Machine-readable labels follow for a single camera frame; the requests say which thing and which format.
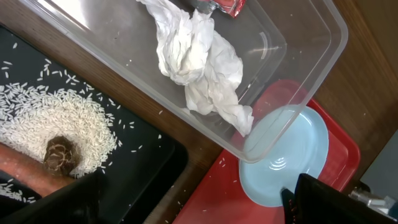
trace plate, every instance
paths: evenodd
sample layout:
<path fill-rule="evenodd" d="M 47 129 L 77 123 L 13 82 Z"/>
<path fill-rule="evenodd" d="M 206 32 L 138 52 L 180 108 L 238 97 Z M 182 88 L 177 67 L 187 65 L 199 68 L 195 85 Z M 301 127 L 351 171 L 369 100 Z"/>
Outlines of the plate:
<path fill-rule="evenodd" d="M 288 105 L 265 116 L 252 130 L 244 148 L 255 149 L 269 145 L 265 130 L 272 132 L 277 123 L 286 123 L 299 105 Z M 328 155 L 328 130 L 322 117 L 305 107 L 265 158 L 257 163 L 239 162 L 239 177 L 246 195 L 265 207 L 282 206 L 282 189 L 295 191 L 300 173 L 318 178 Z"/>

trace plastic container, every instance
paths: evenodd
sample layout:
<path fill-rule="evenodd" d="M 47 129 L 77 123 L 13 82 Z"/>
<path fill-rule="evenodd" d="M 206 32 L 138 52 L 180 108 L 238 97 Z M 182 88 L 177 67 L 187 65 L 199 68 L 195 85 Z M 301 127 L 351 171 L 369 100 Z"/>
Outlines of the plastic container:
<path fill-rule="evenodd" d="M 346 24 L 331 0 L 250 0 L 235 19 L 220 11 L 213 13 L 215 29 L 243 60 L 243 80 L 236 90 L 240 104 L 253 106 L 279 79 L 299 83 L 296 91 L 307 92 L 305 97 L 292 97 L 290 101 L 300 102 L 300 106 L 283 122 L 285 125 L 270 127 L 273 131 L 264 133 L 273 141 L 244 149 L 231 139 L 235 128 L 218 114 L 202 116 L 183 110 L 184 88 L 159 71 L 155 22 L 141 3 L 21 1 L 120 76 L 246 162 L 262 159 L 271 149 L 313 96 L 348 39 Z M 182 2 L 174 1 L 178 7 L 193 11 Z"/>

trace crumpled tissue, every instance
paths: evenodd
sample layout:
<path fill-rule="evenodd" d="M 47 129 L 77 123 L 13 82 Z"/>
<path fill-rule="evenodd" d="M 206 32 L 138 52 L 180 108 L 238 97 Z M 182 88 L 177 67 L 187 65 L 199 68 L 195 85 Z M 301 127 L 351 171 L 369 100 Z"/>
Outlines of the crumpled tissue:
<path fill-rule="evenodd" d="M 250 133 L 250 106 L 238 104 L 235 90 L 242 81 L 243 63 L 233 46 L 214 30 L 211 14 L 189 13 L 169 0 L 137 0 L 146 5 L 157 26 L 159 69 L 185 86 L 187 108 L 206 115 L 212 111 L 242 136 Z"/>

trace black tray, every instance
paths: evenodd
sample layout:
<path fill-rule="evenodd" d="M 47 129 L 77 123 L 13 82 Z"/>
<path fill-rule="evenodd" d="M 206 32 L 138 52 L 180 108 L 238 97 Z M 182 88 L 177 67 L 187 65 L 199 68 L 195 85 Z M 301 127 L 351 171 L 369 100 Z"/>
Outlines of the black tray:
<path fill-rule="evenodd" d="M 40 71 L 47 63 L 45 58 L 48 57 L 0 26 L 0 63 L 1 67 L 10 67 L 7 70 L 9 78 L 5 77 L 4 70 L 0 70 L 0 85 L 28 82 L 28 86 L 49 86 L 49 92 L 60 88 L 73 89 L 77 92 L 81 89 L 86 91 L 83 84 L 86 81 L 78 75 L 76 79 L 80 83 L 77 85 L 66 84 L 67 77 L 65 75 L 60 77 L 59 74 L 49 76 L 45 74 L 42 81 L 37 81 L 40 78 Z M 13 65 L 4 65 L 3 61 L 11 62 Z M 49 66 L 51 72 L 65 70 L 56 61 L 51 61 L 52 64 Z M 75 75 L 69 70 L 67 72 L 72 76 Z M 93 94 L 93 100 L 102 105 L 105 113 L 114 115 L 114 126 L 110 127 L 110 130 L 115 131 L 118 139 L 123 142 L 123 145 L 113 151 L 102 165 L 106 168 L 105 175 L 101 178 L 99 218 L 104 223 L 119 223 L 122 220 L 126 223 L 142 223 L 187 165 L 187 152 L 179 142 L 149 125 L 131 111 L 124 107 L 117 109 L 119 106 L 117 101 L 113 100 L 116 106 L 112 106 L 108 101 L 109 97 L 104 93 L 101 95 L 102 101 L 96 96 L 100 93 L 99 90 L 89 93 Z M 87 97 L 89 93 L 80 93 L 80 95 Z M 122 119 L 122 125 L 117 124 L 119 119 Z M 129 127 L 131 121 L 134 121 L 134 129 Z M 0 183 L 8 179 L 10 177 L 7 174 L 0 174 Z M 13 191 L 21 189 L 25 197 L 39 197 L 16 180 L 13 184 Z"/>

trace black object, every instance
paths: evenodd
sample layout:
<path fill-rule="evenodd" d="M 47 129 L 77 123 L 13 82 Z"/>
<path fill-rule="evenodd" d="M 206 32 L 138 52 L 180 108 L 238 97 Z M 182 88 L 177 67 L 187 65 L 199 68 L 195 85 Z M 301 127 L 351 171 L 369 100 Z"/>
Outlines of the black object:
<path fill-rule="evenodd" d="M 142 223 L 187 165 L 188 155 L 185 148 L 131 111 L 122 106 L 118 109 L 119 104 L 115 100 L 113 102 L 116 106 L 113 106 L 104 93 L 98 90 L 87 91 L 86 81 L 78 75 L 75 79 L 80 82 L 75 82 L 76 85 L 66 83 L 68 77 L 65 71 L 71 77 L 75 74 L 50 58 L 50 75 L 47 76 L 47 72 L 44 72 L 43 80 L 37 81 L 40 71 L 47 63 L 45 58 L 48 57 L 0 26 L 0 63 L 12 63 L 7 65 L 9 78 L 6 78 L 5 70 L 0 70 L 0 85 L 27 82 L 26 88 L 48 86 L 50 93 L 60 88 L 73 89 L 78 93 L 84 90 L 85 93 L 80 95 L 87 97 L 92 93 L 92 99 L 102 105 L 105 113 L 114 115 L 114 126 L 109 128 L 112 133 L 116 133 L 123 145 L 113 151 L 102 164 L 106 168 L 100 172 L 103 178 L 99 180 L 99 220 L 101 223 L 119 223 L 123 219 L 127 223 Z M 62 77 L 59 73 L 52 74 L 56 71 L 62 72 Z M 8 179 L 8 175 L 0 173 L 0 183 Z M 24 187 L 16 181 L 12 183 L 13 191 Z"/>
<path fill-rule="evenodd" d="M 396 224 L 308 174 L 300 174 L 293 195 L 282 191 L 286 224 Z"/>
<path fill-rule="evenodd" d="M 98 223 L 98 173 L 74 183 L 0 219 L 2 224 L 95 224 Z"/>

